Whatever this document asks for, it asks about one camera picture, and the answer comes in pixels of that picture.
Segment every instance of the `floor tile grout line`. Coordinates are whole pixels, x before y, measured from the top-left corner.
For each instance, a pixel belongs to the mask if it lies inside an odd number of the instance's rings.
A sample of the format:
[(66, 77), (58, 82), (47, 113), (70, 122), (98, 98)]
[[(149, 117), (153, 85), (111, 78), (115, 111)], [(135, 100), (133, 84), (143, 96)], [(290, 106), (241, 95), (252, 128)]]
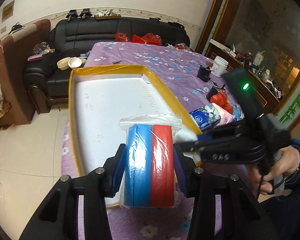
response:
[(60, 108), (59, 108), (59, 116), (58, 116), (58, 122), (57, 122), (57, 127), (56, 127), (56, 133), (54, 136), (54, 147), (53, 147), (53, 160), (52, 160), (52, 175), (54, 177), (54, 153), (56, 151), (56, 140), (57, 140), (57, 131), (58, 131), (58, 125), (59, 125), (59, 120), (60, 120)]
[(36, 176), (36, 177), (45, 177), (45, 178), (59, 178), (59, 177), (55, 177), (55, 176), (42, 176), (42, 175), (25, 174), (25, 173), (19, 173), (19, 172), (14, 172), (14, 171), (7, 171), (7, 170), (3, 170), (3, 169), (0, 169), (0, 171), (10, 172), (10, 173), (19, 174), (19, 175), (26, 175), (26, 176)]

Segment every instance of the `navy clothing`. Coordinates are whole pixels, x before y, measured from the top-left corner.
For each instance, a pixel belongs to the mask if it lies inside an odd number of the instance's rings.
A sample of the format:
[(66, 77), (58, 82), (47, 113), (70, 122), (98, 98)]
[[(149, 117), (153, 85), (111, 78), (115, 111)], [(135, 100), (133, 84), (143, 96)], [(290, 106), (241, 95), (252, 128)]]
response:
[[(292, 146), (300, 152), (300, 140), (294, 139)], [(300, 240), (300, 170), (285, 185), (293, 189), (288, 196), (277, 196), (261, 204), (276, 227), (280, 240)]]

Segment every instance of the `green led indicator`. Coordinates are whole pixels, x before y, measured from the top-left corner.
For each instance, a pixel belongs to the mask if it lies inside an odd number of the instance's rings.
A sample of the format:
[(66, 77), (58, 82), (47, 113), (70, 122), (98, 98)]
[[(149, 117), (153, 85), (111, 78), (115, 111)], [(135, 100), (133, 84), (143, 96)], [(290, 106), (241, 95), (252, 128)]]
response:
[(249, 87), (249, 83), (246, 83), (246, 84), (243, 86), (243, 90), (246, 90), (248, 87)]

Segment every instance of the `brown fabric armchair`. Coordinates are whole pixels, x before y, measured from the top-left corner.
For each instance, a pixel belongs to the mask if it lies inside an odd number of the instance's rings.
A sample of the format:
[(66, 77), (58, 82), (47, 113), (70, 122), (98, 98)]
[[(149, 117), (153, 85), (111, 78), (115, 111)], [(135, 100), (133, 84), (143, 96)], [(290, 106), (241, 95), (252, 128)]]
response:
[(41, 20), (25, 25), (0, 42), (0, 84), (10, 104), (10, 110), (0, 119), (0, 127), (31, 122), (34, 104), (23, 82), (23, 68), (34, 46), (47, 41), (49, 34), (50, 21)]

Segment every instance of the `metal screw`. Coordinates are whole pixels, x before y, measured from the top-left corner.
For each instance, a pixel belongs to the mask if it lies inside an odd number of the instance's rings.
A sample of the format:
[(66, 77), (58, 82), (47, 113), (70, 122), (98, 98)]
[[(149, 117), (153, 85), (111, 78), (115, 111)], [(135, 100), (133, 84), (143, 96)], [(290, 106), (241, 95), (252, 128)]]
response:
[(105, 169), (104, 169), (104, 168), (102, 168), (102, 167), (96, 168), (96, 173), (102, 174), (102, 173), (104, 173), (104, 172), (105, 172)]
[(194, 168), (194, 172), (197, 173), (197, 174), (201, 174), (201, 173), (203, 173), (203, 168), (201, 168), (201, 167), (195, 167)]
[(67, 181), (69, 178), (70, 178), (69, 175), (62, 175), (60, 179), (61, 179), (61, 181), (65, 182), (65, 181)]
[(239, 180), (239, 176), (237, 174), (231, 174), (230, 179), (232, 179), (233, 181), (237, 181)]

